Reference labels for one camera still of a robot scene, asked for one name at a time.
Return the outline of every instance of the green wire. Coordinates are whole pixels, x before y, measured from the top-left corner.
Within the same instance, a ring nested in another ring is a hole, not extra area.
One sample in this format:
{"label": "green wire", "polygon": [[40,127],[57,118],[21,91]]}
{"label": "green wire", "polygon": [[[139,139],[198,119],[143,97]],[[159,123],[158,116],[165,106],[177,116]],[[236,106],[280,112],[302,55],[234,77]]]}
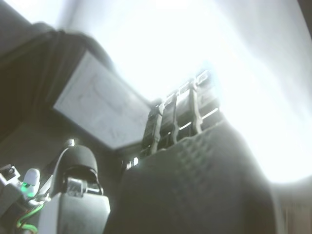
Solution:
{"label": "green wire", "polygon": [[22,229],[27,229],[30,230],[33,233],[37,233],[38,229],[31,224],[23,224],[22,225],[22,221],[30,216],[33,216],[35,213],[37,213],[39,210],[41,210],[43,208],[44,205],[40,205],[37,208],[35,208],[34,210],[32,210],[31,212],[25,214],[24,216],[22,216],[16,223],[16,227],[17,228],[22,228]]}

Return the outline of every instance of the whiteboard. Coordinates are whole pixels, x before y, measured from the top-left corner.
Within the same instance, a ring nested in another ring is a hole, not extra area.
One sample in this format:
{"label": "whiteboard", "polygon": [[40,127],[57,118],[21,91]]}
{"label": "whiteboard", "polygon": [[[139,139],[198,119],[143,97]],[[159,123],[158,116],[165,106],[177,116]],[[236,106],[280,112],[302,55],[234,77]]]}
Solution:
{"label": "whiteboard", "polygon": [[86,52],[54,109],[112,149],[143,138],[150,108]]}

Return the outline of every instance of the ceiling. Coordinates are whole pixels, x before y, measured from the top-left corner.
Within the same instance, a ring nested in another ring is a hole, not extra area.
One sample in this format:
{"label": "ceiling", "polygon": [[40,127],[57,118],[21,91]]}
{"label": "ceiling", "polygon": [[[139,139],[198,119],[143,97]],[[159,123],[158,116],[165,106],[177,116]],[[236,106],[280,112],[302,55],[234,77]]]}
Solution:
{"label": "ceiling", "polygon": [[6,2],[31,22],[93,36],[147,100],[208,61],[222,109],[268,178],[312,174],[312,42],[296,0]]}

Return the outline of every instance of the cable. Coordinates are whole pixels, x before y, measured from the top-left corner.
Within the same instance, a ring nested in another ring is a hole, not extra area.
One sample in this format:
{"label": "cable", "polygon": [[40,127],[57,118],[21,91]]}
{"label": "cable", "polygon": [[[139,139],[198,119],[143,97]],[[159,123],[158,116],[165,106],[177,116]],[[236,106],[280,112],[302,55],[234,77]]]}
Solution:
{"label": "cable", "polygon": [[44,207],[44,205],[40,205],[38,207],[36,207],[34,210],[28,212],[27,214],[25,214],[24,216],[22,216],[16,223],[16,227],[18,229],[26,229],[31,231],[32,233],[36,234],[38,232],[38,229],[31,224],[26,224],[23,221],[31,216],[33,216],[35,213],[37,213],[38,211],[40,211],[42,208]]}

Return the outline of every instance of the gray cover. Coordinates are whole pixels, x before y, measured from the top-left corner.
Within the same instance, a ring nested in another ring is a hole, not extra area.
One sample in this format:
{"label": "gray cover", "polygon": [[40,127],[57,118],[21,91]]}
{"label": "gray cover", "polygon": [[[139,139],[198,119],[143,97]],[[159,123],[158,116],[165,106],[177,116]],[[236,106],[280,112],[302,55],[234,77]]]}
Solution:
{"label": "gray cover", "polygon": [[270,185],[226,122],[126,172],[105,234],[276,234]]}

